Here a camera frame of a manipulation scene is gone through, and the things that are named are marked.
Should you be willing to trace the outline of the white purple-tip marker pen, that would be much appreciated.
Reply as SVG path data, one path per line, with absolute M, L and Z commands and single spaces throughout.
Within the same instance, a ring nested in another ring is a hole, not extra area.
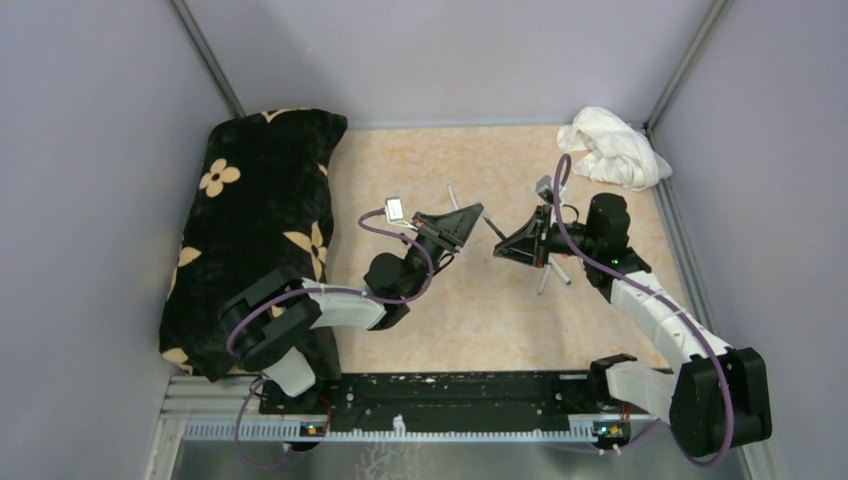
M 557 276 L 563 281 L 565 285 L 571 285 L 571 278 L 565 273 L 564 269 L 553 259 L 550 258 L 549 266 L 556 272 Z

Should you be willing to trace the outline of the thin black pen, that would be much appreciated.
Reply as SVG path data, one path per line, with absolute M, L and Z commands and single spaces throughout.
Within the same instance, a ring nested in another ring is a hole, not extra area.
M 500 241 L 503 241 L 507 238 L 507 236 L 497 227 L 495 222 L 486 214 L 483 215 L 484 222 L 489 226 L 489 228 L 495 233 L 497 238 Z

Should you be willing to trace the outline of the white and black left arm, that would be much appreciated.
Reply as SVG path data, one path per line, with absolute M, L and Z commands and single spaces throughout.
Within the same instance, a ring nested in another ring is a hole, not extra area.
M 298 342 L 314 329 L 384 330 L 396 325 L 410 303 L 429 290 L 442 269 L 441 258 L 465 246 L 483 212 L 477 202 L 446 214 L 416 213 L 407 221 L 400 199 L 386 199 L 383 208 L 363 214 L 358 224 L 365 228 L 368 219 L 383 216 L 389 224 L 413 231 L 414 237 L 400 238 L 409 247 L 404 257 L 376 256 L 362 288 L 316 282 L 288 267 L 272 271 L 220 308 L 226 350 L 239 368 L 275 382 L 292 410 L 314 410 L 321 388 Z

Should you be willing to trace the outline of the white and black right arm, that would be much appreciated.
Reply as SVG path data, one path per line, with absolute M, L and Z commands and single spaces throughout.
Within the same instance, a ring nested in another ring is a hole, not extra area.
M 563 224 L 553 206 L 496 244 L 497 258 L 540 268 L 553 254 L 577 256 L 590 284 L 625 313 L 663 355 L 662 373 L 629 354 L 594 361 L 589 404 L 612 412 L 623 402 L 670 427 L 691 458 L 767 440 L 772 418 L 767 370 L 753 348 L 737 349 L 704 328 L 662 287 L 630 246 L 630 215 L 617 194 L 595 195 L 585 222 Z

